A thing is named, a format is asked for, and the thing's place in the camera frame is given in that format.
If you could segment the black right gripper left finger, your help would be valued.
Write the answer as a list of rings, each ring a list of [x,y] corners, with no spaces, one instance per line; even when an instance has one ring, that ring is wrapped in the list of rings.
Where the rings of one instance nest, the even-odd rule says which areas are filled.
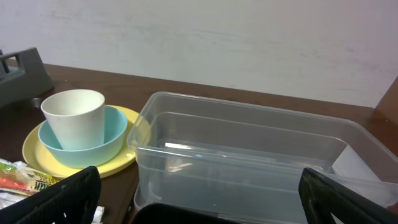
[[[1,224],[91,223],[101,192],[101,178],[89,166],[1,210]]]

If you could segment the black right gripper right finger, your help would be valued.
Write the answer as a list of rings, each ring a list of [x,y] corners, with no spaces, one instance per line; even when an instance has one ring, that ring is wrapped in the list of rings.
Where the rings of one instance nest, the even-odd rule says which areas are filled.
[[[298,185],[302,207],[309,224],[397,223],[397,214],[366,199],[327,176],[305,168]]]

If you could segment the green orange snack wrapper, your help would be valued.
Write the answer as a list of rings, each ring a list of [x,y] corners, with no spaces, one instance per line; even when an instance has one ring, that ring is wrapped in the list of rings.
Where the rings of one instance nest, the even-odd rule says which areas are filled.
[[[30,196],[59,182],[44,172],[35,170],[24,162],[1,159],[1,190]]]

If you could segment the white napkin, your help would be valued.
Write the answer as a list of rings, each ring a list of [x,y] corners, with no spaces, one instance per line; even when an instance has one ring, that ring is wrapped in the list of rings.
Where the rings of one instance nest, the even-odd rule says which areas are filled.
[[[4,159],[1,159],[1,164],[4,165],[11,165],[16,168],[23,168],[23,167],[28,167],[28,165],[25,162],[22,161],[17,161],[17,162],[10,162]],[[20,193],[15,193],[11,192],[9,190],[1,190],[1,209],[6,208],[10,205],[13,205],[17,202],[20,202],[21,200],[24,200],[27,198],[29,195],[24,195]],[[104,213],[104,207],[102,206],[97,206],[95,210],[95,214],[93,217],[93,222],[92,224],[95,223],[100,223],[102,224],[102,217]]]

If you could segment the white cup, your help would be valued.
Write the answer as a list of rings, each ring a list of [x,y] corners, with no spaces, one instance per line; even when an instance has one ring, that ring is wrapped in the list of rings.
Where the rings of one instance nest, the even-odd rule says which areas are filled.
[[[104,143],[105,97],[94,90],[56,93],[41,106],[62,149],[89,149]]]

